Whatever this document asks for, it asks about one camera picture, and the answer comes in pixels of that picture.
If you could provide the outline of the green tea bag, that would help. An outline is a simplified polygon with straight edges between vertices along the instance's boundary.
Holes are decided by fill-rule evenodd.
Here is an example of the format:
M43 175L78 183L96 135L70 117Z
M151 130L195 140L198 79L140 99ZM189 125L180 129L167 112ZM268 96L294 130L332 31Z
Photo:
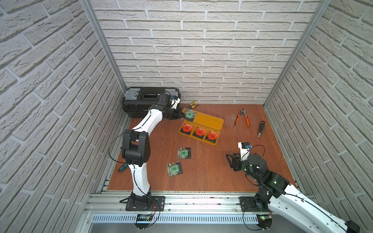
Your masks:
M196 118L196 116L197 116L197 112L192 111L191 109L186 109L184 111L183 118L190 121L190 122L193 122L194 119Z
M191 159L191 148L178 148L178 159Z
M180 161L167 164L167 173L169 177L183 174L183 169Z

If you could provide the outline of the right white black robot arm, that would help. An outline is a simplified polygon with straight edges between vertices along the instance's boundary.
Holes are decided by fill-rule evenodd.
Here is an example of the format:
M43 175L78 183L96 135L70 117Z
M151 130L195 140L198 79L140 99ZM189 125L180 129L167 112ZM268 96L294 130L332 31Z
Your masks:
M307 233L359 233L360 226L345 221L321 208L301 193L287 179L270 171L259 154L227 154L230 168L242 171L257 183L259 190L252 206L281 215Z

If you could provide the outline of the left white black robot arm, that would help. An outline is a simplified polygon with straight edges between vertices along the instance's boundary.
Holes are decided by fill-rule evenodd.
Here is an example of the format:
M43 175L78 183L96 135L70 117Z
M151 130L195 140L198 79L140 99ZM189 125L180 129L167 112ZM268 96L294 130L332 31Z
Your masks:
M148 182L147 162L151 155L150 135L162 119L180 119L180 97L159 94L147 115L133 129L125 130L122 138L122 158L129 165L134 184L131 199L149 206L152 202Z

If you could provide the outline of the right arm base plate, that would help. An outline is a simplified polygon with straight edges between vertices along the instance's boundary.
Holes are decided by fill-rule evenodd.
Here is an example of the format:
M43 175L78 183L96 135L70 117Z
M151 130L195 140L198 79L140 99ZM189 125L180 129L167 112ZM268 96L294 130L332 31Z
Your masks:
M258 197L239 197L242 212L269 212L268 204Z

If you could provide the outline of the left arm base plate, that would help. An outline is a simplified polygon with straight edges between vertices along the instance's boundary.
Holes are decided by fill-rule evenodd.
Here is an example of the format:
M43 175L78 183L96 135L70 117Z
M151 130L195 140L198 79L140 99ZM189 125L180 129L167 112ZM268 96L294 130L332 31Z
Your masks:
M165 196L152 196L152 197L140 197L139 200L136 200L133 197L127 199L126 211L158 211L163 212L165 206Z

